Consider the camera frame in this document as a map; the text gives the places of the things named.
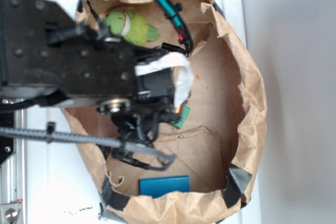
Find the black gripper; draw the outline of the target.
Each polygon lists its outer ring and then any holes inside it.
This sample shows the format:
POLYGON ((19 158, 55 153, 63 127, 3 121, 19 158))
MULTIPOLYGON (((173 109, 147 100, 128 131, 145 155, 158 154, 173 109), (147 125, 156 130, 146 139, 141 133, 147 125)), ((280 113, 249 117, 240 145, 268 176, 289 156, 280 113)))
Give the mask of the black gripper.
POLYGON ((175 86, 170 69, 137 77, 136 87, 135 96, 112 99, 97 111, 111 116, 122 140, 151 145, 159 135, 160 123, 180 121, 184 104, 174 106, 175 86))

